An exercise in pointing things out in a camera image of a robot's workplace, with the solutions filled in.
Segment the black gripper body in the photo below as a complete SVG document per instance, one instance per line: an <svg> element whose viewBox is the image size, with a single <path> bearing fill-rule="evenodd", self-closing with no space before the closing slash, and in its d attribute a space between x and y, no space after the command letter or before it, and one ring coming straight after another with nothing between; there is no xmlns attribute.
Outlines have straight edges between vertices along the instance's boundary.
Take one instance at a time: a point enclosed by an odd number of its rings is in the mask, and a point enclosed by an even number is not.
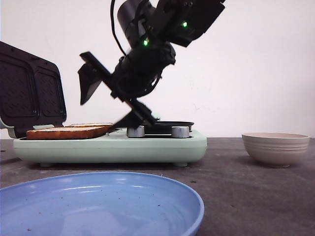
<svg viewBox="0 0 315 236"><path fill-rule="evenodd" d="M111 90L111 96L127 103L145 117L146 123L157 121L152 111L138 101L139 97L151 93L157 86L165 67L175 63L175 50L168 42L137 46L129 54L119 59L113 73L110 73L91 52L80 57L96 70L97 76Z"/></svg>

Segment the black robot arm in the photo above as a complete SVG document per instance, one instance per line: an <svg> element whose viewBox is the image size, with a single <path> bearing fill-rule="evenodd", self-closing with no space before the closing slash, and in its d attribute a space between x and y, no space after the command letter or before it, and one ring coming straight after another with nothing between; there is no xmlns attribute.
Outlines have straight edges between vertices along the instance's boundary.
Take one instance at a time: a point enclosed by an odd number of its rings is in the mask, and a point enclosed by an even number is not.
<svg viewBox="0 0 315 236"><path fill-rule="evenodd" d="M131 50L123 54L113 72L92 53L80 55L84 61L78 70L80 103L85 104L99 84L105 83L112 97L131 108L112 128L155 125L157 119L139 98L151 93L164 68L175 63L173 45L187 47L209 29L224 8L221 0L160 0L156 6L148 0L125 1L110 17L119 21Z"/></svg>

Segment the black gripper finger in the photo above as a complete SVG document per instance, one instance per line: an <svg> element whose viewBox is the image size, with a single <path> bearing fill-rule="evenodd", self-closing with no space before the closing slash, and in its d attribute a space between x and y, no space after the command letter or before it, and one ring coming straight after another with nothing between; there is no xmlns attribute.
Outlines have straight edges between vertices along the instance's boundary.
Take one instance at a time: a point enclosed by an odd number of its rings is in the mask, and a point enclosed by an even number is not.
<svg viewBox="0 0 315 236"><path fill-rule="evenodd" d="M97 76L96 70L88 63L82 65L78 74L81 91L80 105L84 105L100 85L101 79Z"/></svg>
<svg viewBox="0 0 315 236"><path fill-rule="evenodd" d="M124 116L120 121L113 124L109 129L119 129L119 128L137 128L145 121L145 117L132 109L126 116Z"/></svg>

